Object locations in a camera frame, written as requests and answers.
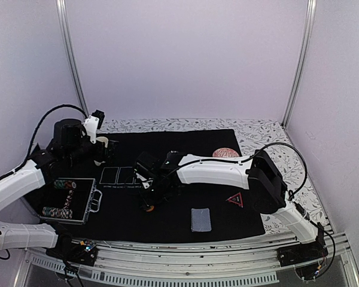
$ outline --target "white wall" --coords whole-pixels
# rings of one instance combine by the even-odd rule
[[[307,1],[72,0],[66,5],[90,109],[117,119],[281,120]]]
[[[0,1],[0,175],[24,159],[37,122],[61,103],[77,104],[77,100],[55,1]],[[62,116],[79,114],[51,115],[37,138],[42,144],[51,139],[53,123]],[[16,201],[1,212],[0,219],[29,222],[32,217]],[[20,251],[11,253],[10,261],[0,262],[0,286],[13,284],[22,259]]]
[[[359,266],[359,1],[318,1],[288,128]]]

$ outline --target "leaf pattern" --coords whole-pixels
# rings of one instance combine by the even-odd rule
[[[271,120],[167,118],[142,120],[112,120],[103,123],[100,133],[146,133],[146,132],[187,132],[191,130],[233,129],[242,155],[251,155],[255,149],[269,142],[290,144],[281,125]],[[271,146],[267,153],[282,172],[288,188],[295,190],[303,180],[304,170],[297,155],[286,146]],[[310,214],[311,220],[327,225],[325,212],[317,194],[308,179],[295,196]],[[266,234],[289,232],[288,228],[272,215],[262,215]]]

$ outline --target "floral tablecloth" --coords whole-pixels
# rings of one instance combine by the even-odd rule
[[[146,133],[146,132],[187,132],[191,130],[233,129],[241,148],[242,155],[251,155],[255,149],[270,142],[287,142],[281,125],[270,120],[237,119],[149,119],[149,120],[112,120],[103,123],[100,133]],[[304,170],[297,155],[286,146],[271,146],[267,150],[284,177],[288,188],[295,190],[303,180]],[[316,192],[308,179],[305,186],[296,195],[299,202],[315,222],[328,224],[326,215]],[[272,215],[262,215],[266,234],[289,232],[284,224]]]

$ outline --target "open case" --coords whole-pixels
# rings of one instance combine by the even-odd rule
[[[58,186],[57,182],[67,183],[69,186]],[[57,218],[43,214],[45,207],[64,210],[65,203],[71,193],[69,207],[70,218]],[[91,212],[98,212],[101,205],[102,192],[96,189],[94,178],[59,178],[54,184],[44,186],[26,196],[29,204],[35,209],[39,217],[45,221],[56,221],[64,224],[85,224]]]

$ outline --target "vertical metal post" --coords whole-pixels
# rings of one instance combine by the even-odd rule
[[[298,94],[300,80],[302,78],[303,67],[306,62],[306,55],[310,43],[310,37],[312,33],[312,27],[314,25],[314,16],[315,16],[315,7],[317,5],[317,0],[308,0],[307,4],[307,13],[305,20],[305,30],[303,33],[302,46],[300,48],[299,60],[296,69],[296,73],[294,76],[293,86],[291,88],[290,97],[288,98],[287,107],[285,114],[282,120],[282,126],[286,129],[290,118],[293,112],[293,108],[295,105],[295,100]]]
[[[71,68],[71,73],[72,73],[73,82],[74,82],[75,89],[76,89],[78,103],[80,104],[80,107],[84,110],[84,112],[87,115],[89,115],[89,110],[88,110],[88,107],[87,107],[87,104],[85,101],[83,88],[81,86],[80,77],[78,76],[76,60],[75,60],[74,53],[73,53],[72,39],[71,39],[71,34],[69,32],[69,25],[68,25],[68,16],[66,15],[65,0],[56,0],[56,4],[57,4],[57,12],[59,14],[62,38],[64,41],[69,66]]]

